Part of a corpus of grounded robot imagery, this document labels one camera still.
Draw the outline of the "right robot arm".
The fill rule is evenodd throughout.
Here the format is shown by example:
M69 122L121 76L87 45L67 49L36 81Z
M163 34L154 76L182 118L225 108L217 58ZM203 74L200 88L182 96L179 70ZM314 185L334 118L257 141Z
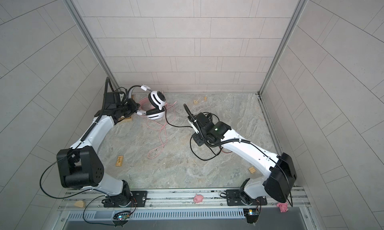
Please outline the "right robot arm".
M257 198L270 196L279 203L291 203L291 190L297 179L296 170L290 155L269 152L246 140L224 122L213 123L207 114L189 114L188 121L195 130L193 138L200 146L223 147L253 165L262 173L257 179L247 179L240 187L237 198L245 205Z

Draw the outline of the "white black headphones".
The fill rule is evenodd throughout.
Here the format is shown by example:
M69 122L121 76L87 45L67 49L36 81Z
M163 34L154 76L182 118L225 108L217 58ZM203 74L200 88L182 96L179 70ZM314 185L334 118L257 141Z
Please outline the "white black headphones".
M165 116L166 114L166 98L164 94L160 91L153 91L150 87L146 85L133 85L128 89L129 97L132 95L134 88L140 87L144 91L150 91L148 94L148 100L152 105L152 109L136 110L136 114L139 116L145 116L150 120L157 120Z

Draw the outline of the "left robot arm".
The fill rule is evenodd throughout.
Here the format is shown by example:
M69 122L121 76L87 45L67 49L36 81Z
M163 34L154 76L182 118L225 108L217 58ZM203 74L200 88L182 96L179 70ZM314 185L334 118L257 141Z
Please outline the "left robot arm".
M80 193L95 190L106 196L105 208L135 206L136 200L125 180L118 180L105 172L98 150L107 133L121 120L136 113L140 107L128 97L128 91L118 91L106 78L102 108L82 137L67 149L57 153L62 187Z

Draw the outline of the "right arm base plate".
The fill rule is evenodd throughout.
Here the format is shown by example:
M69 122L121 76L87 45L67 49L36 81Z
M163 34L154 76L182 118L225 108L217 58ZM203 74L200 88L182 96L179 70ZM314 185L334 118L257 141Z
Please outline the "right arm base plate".
M265 197L258 197L255 200L250 200L249 203L242 201L238 190L227 189L220 196L227 201L228 206L266 206L268 204Z

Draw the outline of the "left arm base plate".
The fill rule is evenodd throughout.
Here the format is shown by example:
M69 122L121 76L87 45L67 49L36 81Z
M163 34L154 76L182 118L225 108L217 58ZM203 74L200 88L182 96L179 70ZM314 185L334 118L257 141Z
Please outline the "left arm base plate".
M147 191L131 191L127 197L123 194L108 196L102 200L105 208L144 207L147 200Z

